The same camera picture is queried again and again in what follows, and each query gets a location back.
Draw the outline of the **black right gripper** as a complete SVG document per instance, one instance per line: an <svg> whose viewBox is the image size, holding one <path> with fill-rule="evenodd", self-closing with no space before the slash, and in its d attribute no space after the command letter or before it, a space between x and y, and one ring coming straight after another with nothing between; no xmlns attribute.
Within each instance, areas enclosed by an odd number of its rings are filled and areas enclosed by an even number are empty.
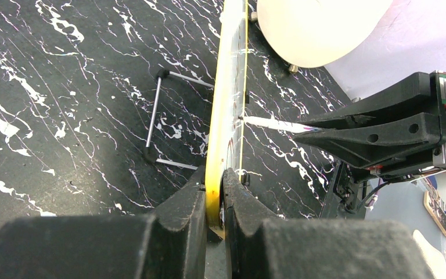
<svg viewBox="0 0 446 279"><path fill-rule="evenodd" d="M403 181L446 170L446 72L416 72L301 123L333 128L297 134L294 140L364 169L362 180Z"/></svg>

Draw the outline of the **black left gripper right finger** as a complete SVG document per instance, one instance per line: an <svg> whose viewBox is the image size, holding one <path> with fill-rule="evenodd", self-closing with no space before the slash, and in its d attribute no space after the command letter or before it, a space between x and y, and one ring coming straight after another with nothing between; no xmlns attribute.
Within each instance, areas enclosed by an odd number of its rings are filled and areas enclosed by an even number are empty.
<svg viewBox="0 0 446 279"><path fill-rule="evenodd" d="M386 220L282 219L222 176L229 278L432 278L408 229Z"/></svg>

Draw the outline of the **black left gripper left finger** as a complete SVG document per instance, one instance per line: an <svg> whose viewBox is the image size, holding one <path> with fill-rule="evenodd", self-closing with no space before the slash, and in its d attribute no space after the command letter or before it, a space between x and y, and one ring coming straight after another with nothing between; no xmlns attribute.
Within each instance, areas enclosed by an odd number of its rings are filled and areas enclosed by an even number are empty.
<svg viewBox="0 0 446 279"><path fill-rule="evenodd" d="M136 216L20 218L0 229L0 278L203 278L205 168Z"/></svg>

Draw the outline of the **yellow framed whiteboard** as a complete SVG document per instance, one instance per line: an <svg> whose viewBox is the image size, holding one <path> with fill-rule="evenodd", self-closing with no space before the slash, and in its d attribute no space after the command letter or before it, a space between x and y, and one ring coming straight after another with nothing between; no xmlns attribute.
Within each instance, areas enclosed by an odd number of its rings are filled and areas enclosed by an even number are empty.
<svg viewBox="0 0 446 279"><path fill-rule="evenodd" d="M224 2L215 84L212 86L214 94L204 184L207 225L220 238L225 237L220 214L222 176L228 168L241 170L243 162L248 12L247 1Z"/></svg>

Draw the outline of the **white marker pen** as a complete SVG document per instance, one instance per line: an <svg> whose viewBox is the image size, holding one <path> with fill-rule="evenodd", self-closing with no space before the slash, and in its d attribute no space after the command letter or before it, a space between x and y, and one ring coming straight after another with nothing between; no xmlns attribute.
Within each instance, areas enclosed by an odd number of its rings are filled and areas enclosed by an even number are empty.
<svg viewBox="0 0 446 279"><path fill-rule="evenodd" d="M239 116L238 119L242 120L246 124L270 128L272 130L287 131L293 134L308 133L321 130L321 128L318 127L307 126L299 123L292 123L277 119L266 119L256 116Z"/></svg>

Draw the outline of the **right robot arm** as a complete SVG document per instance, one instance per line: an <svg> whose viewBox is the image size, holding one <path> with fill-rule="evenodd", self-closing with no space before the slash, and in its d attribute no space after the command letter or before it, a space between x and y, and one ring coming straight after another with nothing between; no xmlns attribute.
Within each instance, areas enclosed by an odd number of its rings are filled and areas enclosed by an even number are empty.
<svg viewBox="0 0 446 279"><path fill-rule="evenodd" d="M306 119L294 136L350 166L356 180L446 170L446 72L416 72L365 99Z"/></svg>

